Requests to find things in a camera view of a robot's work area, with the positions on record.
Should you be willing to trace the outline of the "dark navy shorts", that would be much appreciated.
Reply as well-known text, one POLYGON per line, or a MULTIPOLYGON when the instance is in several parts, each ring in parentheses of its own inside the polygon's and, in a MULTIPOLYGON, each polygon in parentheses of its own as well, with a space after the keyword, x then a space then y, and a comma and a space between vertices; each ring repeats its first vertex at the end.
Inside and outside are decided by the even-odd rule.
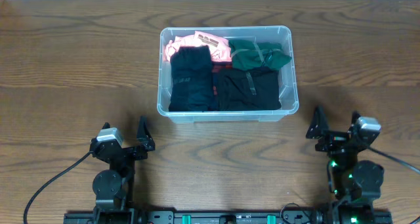
POLYGON ((209 47, 181 47, 170 63, 173 87, 169 111, 208 111, 214 99, 209 47))

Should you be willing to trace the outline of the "black garment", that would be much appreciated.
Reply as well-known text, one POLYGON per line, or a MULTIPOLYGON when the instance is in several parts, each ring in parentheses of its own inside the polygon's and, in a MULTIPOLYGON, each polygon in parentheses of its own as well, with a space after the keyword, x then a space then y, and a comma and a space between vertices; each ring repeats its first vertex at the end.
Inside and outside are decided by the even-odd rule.
POLYGON ((217 101, 220 111, 278 110, 278 72, 266 68, 237 70, 225 68, 217 76, 217 101))

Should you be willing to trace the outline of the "dark green garment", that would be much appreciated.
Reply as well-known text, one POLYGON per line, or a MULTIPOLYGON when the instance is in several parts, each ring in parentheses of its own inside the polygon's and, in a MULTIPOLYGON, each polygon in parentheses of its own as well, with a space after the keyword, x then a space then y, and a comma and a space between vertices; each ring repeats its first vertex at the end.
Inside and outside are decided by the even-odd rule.
POLYGON ((244 39, 233 39, 228 44, 232 67, 237 70, 269 68, 278 71, 291 62, 291 57, 284 53, 279 43, 254 43, 244 39))

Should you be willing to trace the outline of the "red navy plaid shirt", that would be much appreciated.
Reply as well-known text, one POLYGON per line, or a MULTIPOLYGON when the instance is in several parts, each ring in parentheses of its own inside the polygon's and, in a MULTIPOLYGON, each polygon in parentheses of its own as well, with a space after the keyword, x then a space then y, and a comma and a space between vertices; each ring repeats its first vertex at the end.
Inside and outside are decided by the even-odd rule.
POLYGON ((212 68, 212 77, 213 77, 213 93, 214 96, 217 96, 217 82, 219 77, 219 72, 222 69, 231 69, 232 63, 231 62, 213 62, 213 68, 212 68))

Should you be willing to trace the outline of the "pink printed t-shirt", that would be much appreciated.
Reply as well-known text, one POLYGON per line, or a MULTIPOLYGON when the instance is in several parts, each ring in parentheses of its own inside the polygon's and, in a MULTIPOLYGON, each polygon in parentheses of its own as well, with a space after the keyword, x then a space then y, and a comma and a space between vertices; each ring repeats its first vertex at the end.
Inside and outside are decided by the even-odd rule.
POLYGON ((229 47, 227 39, 199 31, 195 31, 194 34, 184 37, 176 36, 174 40, 170 40, 163 48, 163 60, 169 62, 171 57, 181 47, 201 46, 208 46, 213 62, 232 61, 230 56, 231 48, 229 47))

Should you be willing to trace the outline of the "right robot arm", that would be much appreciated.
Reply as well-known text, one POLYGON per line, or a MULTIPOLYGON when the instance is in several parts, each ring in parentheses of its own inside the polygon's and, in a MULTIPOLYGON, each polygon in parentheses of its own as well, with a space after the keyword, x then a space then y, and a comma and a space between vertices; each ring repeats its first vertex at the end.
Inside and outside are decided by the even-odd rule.
POLYGON ((316 139, 315 150, 325 152, 328 189, 334 195, 320 211, 318 223, 378 223, 373 201, 381 197, 385 170, 370 160, 359 160, 359 153, 367 150, 381 132, 375 118, 352 113, 351 125, 345 132, 329 128, 322 107, 314 109, 306 132, 307 139, 316 139))

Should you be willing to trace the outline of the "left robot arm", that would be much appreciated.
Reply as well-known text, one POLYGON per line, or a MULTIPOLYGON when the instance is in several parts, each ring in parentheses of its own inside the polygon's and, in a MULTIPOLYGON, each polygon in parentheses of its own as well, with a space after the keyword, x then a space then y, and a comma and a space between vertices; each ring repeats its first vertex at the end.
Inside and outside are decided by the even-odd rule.
POLYGON ((92 156, 109 165, 93 180, 96 195, 93 223, 147 222, 146 214, 136 209, 133 202, 135 162, 147 159, 156 147, 144 116, 140 117, 136 139, 136 146, 123 148, 122 134, 108 122, 92 139, 89 149, 92 156))

